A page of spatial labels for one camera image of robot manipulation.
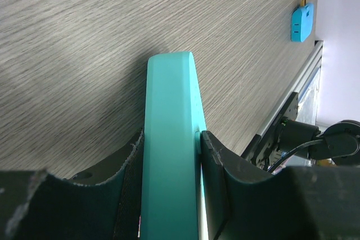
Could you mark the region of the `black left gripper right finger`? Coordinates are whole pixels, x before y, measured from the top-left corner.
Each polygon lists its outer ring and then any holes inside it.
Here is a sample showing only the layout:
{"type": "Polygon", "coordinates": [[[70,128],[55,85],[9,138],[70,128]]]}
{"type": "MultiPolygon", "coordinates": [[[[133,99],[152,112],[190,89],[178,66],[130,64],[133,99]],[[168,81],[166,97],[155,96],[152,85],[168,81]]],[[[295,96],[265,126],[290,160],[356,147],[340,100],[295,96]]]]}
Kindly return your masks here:
{"type": "Polygon", "coordinates": [[[201,134],[210,239],[358,239],[359,169],[286,167],[273,175],[201,134]]]}

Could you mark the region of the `blue plug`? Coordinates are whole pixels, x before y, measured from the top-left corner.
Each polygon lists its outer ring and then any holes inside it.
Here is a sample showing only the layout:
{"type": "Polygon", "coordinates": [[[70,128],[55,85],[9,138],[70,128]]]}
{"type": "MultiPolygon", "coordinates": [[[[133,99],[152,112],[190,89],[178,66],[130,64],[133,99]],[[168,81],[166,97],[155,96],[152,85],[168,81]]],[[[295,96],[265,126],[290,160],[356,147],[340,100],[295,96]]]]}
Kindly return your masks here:
{"type": "Polygon", "coordinates": [[[304,42],[311,34],[314,18],[314,5],[300,0],[299,7],[292,13],[291,41],[304,42]]]}

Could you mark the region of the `teal triangular power socket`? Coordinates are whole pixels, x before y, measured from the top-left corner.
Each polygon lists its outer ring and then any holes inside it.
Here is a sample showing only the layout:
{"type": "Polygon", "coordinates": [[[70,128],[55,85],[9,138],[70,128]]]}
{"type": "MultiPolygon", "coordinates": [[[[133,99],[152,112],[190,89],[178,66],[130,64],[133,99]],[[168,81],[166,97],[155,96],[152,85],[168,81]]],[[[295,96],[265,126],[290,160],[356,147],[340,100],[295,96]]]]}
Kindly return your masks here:
{"type": "Polygon", "coordinates": [[[198,239],[200,134],[206,129],[194,56],[147,64],[141,239],[198,239]]]}

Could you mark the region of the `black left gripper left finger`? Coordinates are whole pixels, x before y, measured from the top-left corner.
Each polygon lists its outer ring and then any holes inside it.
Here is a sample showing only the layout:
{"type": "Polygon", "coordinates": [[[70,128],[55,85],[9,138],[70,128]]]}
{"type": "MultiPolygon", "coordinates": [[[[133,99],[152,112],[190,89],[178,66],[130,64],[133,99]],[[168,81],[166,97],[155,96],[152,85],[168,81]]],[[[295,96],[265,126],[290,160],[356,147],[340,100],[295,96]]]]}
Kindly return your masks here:
{"type": "Polygon", "coordinates": [[[65,179],[41,170],[1,171],[2,239],[137,239],[143,131],[65,179]]]}

